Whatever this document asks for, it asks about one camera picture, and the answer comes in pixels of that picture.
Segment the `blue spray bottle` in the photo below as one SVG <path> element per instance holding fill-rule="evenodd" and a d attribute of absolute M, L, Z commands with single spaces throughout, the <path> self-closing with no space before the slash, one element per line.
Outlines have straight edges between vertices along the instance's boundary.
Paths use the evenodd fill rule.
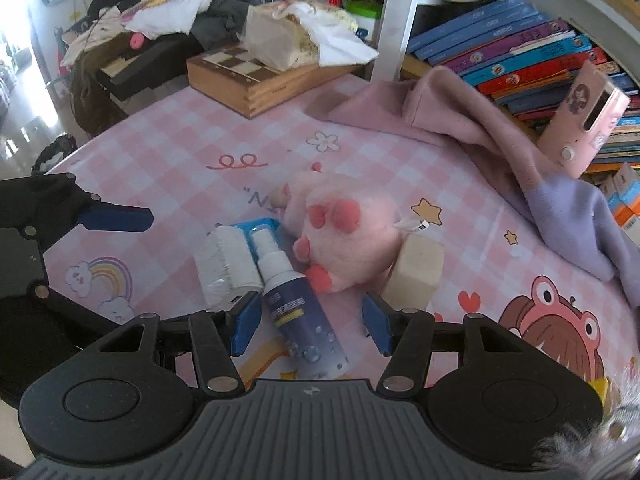
<path fill-rule="evenodd" d="M 284 339 L 300 379 L 334 379 L 348 359 L 306 275 L 297 272 L 269 226 L 256 226 L 250 241 L 273 326 Z"/>

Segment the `pink plush pig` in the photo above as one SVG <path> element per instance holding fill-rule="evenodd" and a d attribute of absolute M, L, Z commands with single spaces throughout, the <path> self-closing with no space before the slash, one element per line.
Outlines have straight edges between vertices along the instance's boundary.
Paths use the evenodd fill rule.
<path fill-rule="evenodd" d="M 392 267 L 405 236 L 427 227 L 419 217 L 404 217 L 379 186 L 324 172 L 318 162 L 291 174 L 269 201 L 318 294 L 377 278 Z"/>

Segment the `blue plastic bag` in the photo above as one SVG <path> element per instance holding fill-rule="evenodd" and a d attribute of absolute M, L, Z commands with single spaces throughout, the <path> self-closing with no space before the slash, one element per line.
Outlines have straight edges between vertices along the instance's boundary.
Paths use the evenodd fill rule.
<path fill-rule="evenodd" d="M 245 235 L 250 235 L 254 229 L 268 228 L 272 232 L 277 232 L 280 226 L 280 221 L 276 218 L 264 217 L 255 220 L 248 220 L 243 222 L 233 223 L 235 228 L 238 228 L 244 232 Z"/>

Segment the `beige foam block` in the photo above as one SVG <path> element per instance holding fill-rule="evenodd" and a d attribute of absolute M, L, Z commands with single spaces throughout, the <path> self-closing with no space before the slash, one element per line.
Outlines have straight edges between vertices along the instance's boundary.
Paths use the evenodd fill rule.
<path fill-rule="evenodd" d="M 395 310 L 426 311 L 439 288 L 445 251 L 426 235 L 408 234 L 401 245 L 382 298 Z"/>

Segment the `pink checked tablecloth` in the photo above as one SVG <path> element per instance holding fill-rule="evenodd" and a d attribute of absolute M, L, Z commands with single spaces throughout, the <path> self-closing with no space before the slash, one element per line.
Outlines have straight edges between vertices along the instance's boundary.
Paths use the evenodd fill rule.
<path fill-rule="evenodd" d="M 73 229 L 44 257 L 52 287 L 115 322 L 201 310 L 195 257 L 217 224 L 304 214 L 300 174 L 340 172 L 384 188 L 401 218 L 427 221 L 444 267 L 422 306 L 439 321 L 505 320 L 586 379 L 638 362 L 620 288 L 552 252 L 465 152 L 319 122 L 306 112 L 318 96 L 249 120 L 183 89 L 80 148 L 62 169 L 104 200 L 151 209 L 154 222 L 142 233 Z"/>

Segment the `pile of clothes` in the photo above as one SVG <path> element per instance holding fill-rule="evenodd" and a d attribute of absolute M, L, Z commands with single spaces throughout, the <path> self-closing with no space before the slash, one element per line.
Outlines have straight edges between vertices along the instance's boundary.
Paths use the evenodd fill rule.
<path fill-rule="evenodd" d="M 116 101 L 186 72 L 186 60 L 238 38 L 262 0 L 94 0 L 88 28 L 67 48 L 76 116 L 113 114 Z"/>

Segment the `wooden chess box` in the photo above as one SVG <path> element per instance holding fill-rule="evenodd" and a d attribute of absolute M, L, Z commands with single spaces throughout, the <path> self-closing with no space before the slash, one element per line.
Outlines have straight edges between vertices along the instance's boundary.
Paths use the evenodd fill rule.
<path fill-rule="evenodd" d="M 253 58 L 239 44 L 186 61 L 186 74 L 194 90 L 248 119 L 354 70 L 355 65 L 306 65 L 280 72 Z"/>

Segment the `pink purple blanket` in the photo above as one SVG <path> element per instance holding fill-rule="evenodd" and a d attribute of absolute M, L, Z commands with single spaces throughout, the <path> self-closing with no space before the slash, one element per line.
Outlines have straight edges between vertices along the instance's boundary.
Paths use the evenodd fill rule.
<path fill-rule="evenodd" d="M 458 142 L 487 182 L 557 254 L 601 281 L 619 280 L 639 305 L 639 249 L 617 224 L 604 194 L 570 177 L 501 110 L 452 70 L 421 79 L 370 82 L 353 96 L 326 91 L 305 110 L 322 122 L 443 146 Z"/>

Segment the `tissue pack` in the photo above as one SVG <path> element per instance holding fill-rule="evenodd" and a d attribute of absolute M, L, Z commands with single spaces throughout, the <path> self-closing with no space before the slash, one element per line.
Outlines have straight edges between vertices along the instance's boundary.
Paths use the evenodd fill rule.
<path fill-rule="evenodd" d="M 366 65 L 378 51 L 357 36 L 352 14 L 318 0 L 280 0 L 250 6 L 242 46 L 274 70 L 307 65 Z"/>

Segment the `orange white medicine box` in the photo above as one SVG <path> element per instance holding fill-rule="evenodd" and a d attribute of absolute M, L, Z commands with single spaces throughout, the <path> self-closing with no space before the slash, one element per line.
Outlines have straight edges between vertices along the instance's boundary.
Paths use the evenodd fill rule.
<path fill-rule="evenodd" d="M 600 184 L 608 209 L 617 225 L 629 239 L 640 246 L 640 182 L 639 174 L 626 162 Z"/>

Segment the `pink device box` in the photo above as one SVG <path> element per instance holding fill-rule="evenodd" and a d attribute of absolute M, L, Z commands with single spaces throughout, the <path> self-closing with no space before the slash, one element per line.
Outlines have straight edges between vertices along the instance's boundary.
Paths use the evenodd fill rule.
<path fill-rule="evenodd" d="M 537 141 L 542 154 L 578 179 L 626 112 L 630 97 L 590 61 Z"/>

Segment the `row of leaning books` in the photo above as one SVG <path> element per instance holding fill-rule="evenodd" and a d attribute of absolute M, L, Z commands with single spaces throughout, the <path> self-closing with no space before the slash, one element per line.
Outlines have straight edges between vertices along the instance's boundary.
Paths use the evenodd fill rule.
<path fill-rule="evenodd" d="M 525 0 L 473 6 L 414 35 L 407 54 L 449 68 L 538 134 L 548 127 L 582 64 L 589 61 L 630 97 L 596 162 L 639 161 L 638 79 L 580 28 Z"/>

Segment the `white bookshelf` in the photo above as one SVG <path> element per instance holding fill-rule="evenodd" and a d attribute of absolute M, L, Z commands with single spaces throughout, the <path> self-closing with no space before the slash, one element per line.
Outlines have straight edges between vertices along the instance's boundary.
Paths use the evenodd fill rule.
<path fill-rule="evenodd" d="M 623 70 L 639 77 L 639 0 L 529 0 L 540 10 L 560 16 L 585 32 Z M 380 56 L 374 80 L 399 75 L 418 6 L 439 6 L 442 0 L 384 0 Z"/>

